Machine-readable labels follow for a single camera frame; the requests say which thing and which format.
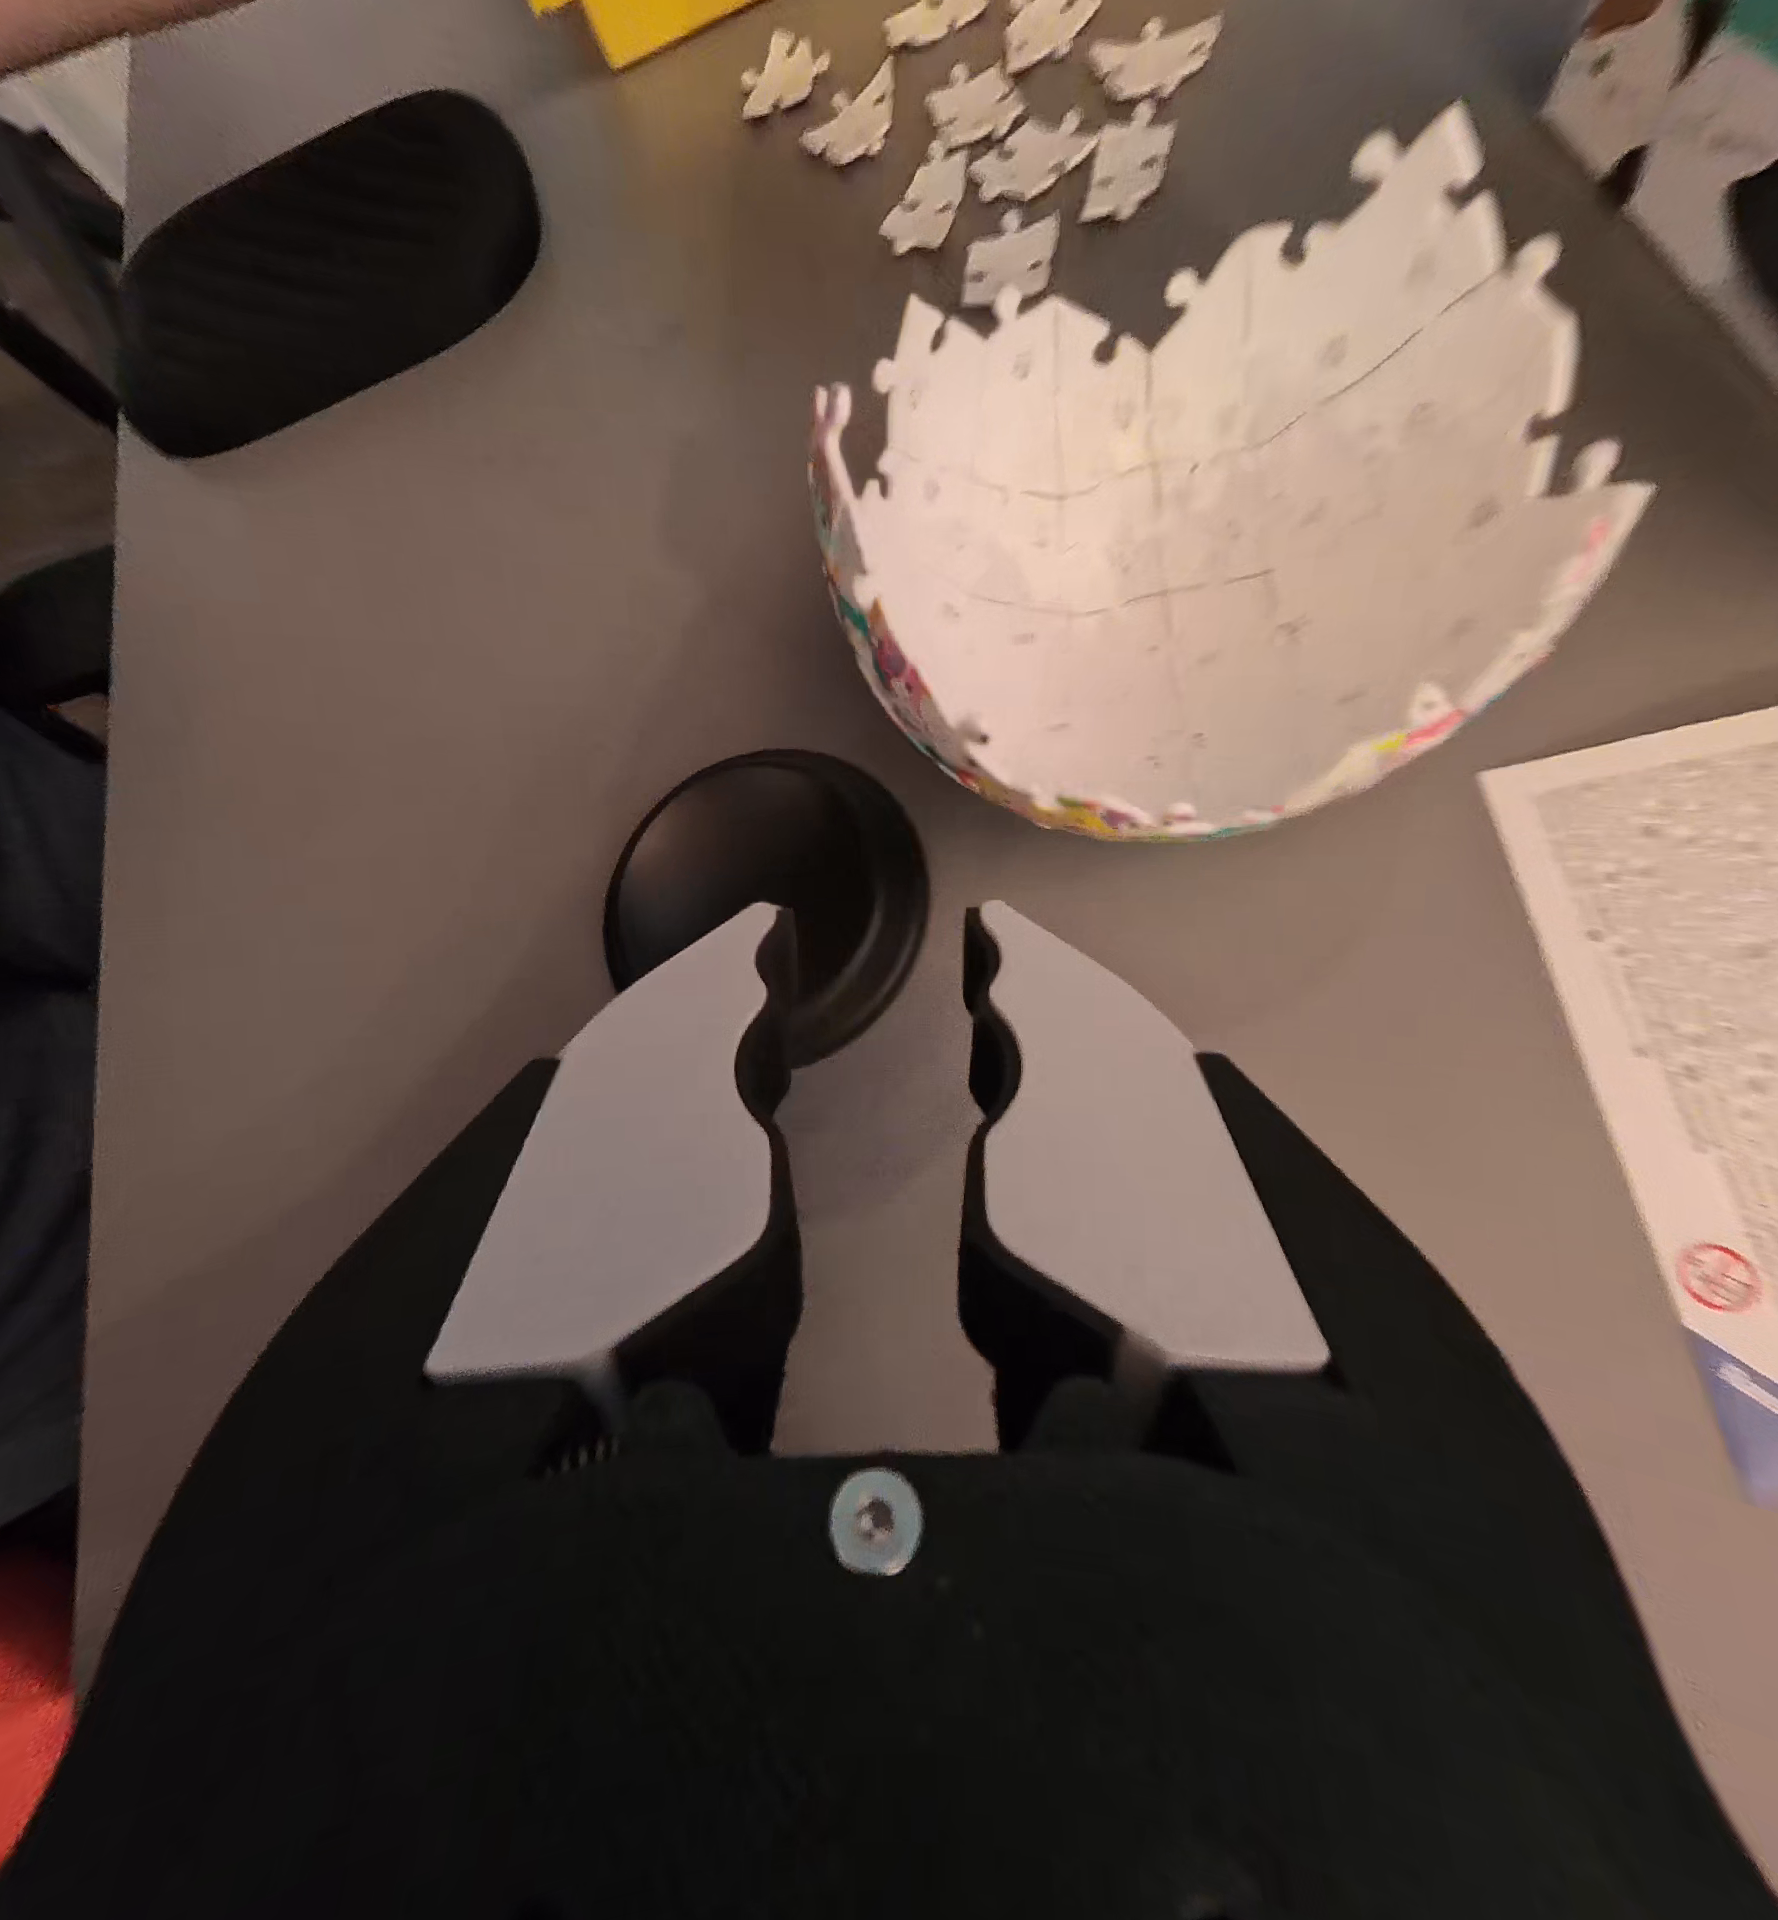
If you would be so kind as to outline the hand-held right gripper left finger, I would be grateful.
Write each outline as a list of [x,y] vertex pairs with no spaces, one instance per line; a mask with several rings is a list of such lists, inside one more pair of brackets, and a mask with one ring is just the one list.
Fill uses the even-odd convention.
[[559,1051],[428,1382],[566,1380],[611,1428],[636,1392],[683,1382],[735,1452],[771,1450],[803,1313],[777,1125],[794,987],[792,916],[758,902]]

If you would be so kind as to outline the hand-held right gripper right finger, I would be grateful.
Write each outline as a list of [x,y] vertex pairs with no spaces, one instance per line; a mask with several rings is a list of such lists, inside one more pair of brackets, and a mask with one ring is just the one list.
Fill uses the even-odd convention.
[[958,1321],[998,1450],[1096,1389],[1130,1448],[1200,1382],[1323,1386],[1334,1352],[1197,1051],[1134,987],[1018,908],[967,915],[977,1125]]

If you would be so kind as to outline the partly built puzzle ball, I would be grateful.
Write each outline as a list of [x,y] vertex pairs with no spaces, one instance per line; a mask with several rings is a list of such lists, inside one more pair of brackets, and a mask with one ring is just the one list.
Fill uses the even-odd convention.
[[1375,131],[1361,195],[1294,250],[1175,271],[1144,344],[1003,288],[977,330],[911,295],[852,392],[810,401],[834,620],[951,782],[1112,842],[1248,834],[1366,791],[1551,658],[1653,486],[1558,471],[1579,368],[1560,243],[1513,249],[1465,101]]

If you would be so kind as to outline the pile of white puzzle pieces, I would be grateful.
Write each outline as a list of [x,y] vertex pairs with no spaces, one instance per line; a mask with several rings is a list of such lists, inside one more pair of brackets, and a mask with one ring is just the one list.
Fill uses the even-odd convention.
[[1178,128],[1163,115],[1203,74],[1219,12],[1154,14],[1126,38],[1093,31],[1101,5],[896,5],[857,85],[830,89],[834,55],[805,31],[774,27],[738,74],[749,128],[789,123],[801,153],[831,172],[905,153],[908,180],[876,241],[894,261],[942,261],[965,216],[996,228],[967,243],[956,303],[991,312],[1010,293],[1043,295],[1063,216],[1053,197],[1079,185],[1079,226],[1121,226],[1162,188]]

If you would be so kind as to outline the person's left forearm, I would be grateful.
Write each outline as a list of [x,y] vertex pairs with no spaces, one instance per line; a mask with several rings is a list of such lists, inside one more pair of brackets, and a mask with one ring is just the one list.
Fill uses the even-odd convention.
[[236,3],[0,3],[0,82],[107,41],[229,12]]

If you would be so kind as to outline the black round ball stand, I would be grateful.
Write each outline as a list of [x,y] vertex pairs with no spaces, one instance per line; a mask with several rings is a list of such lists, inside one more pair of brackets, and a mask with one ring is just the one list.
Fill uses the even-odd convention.
[[921,839],[872,776],[827,753],[764,750],[689,776],[623,847],[601,902],[617,992],[754,904],[794,930],[792,1068],[859,1040],[900,996],[926,941]]

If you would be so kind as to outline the colourful puzzle box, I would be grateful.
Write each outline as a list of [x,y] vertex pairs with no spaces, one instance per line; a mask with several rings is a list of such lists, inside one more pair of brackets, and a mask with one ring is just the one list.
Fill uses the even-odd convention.
[[1778,3],[1595,5],[1542,117],[1692,295],[1778,340]]

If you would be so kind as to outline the white instruction leaflet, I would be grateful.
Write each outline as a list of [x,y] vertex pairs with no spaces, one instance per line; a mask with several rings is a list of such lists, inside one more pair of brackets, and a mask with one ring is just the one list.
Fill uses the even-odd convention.
[[1778,1507],[1778,708],[1481,797],[1736,1480]]

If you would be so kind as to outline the yellow plastic bin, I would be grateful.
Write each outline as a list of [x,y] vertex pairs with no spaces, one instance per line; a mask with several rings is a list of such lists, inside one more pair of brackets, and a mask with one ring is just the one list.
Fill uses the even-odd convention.
[[751,9],[758,9],[758,3],[528,3],[537,19],[577,14],[615,73],[636,67]]

